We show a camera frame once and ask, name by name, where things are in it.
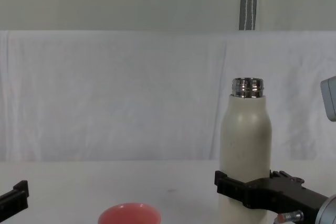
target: white bottle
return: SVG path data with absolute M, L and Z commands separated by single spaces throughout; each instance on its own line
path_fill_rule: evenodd
M 220 170 L 242 182 L 269 177 L 272 130 L 263 89 L 262 79 L 234 79 L 222 121 Z M 220 195 L 219 218 L 220 224 L 261 224 L 266 211 Z

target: white cloth backdrop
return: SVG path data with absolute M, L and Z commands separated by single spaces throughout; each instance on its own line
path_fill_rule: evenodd
M 218 158 L 234 77 L 261 77 L 273 158 L 336 156 L 336 33 L 0 33 L 0 160 Z

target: metal bottle neck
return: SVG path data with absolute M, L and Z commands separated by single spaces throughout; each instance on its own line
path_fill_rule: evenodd
M 232 96 L 241 98 L 263 97 L 264 81 L 259 78 L 236 78 L 232 81 Z

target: white table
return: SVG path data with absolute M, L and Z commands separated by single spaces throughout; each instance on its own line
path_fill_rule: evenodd
M 281 162 L 272 166 L 306 180 L 324 195 L 336 193 L 335 162 Z M 162 224 L 216 223 L 218 161 L 0 163 L 0 193 L 27 179 L 29 208 L 6 224 L 95 224 L 122 202 L 155 206 Z M 270 223 L 274 218 L 270 214 Z

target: bowl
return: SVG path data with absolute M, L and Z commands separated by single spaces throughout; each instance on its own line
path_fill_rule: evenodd
M 103 212 L 98 224 L 160 224 L 160 213 L 143 203 L 123 203 Z

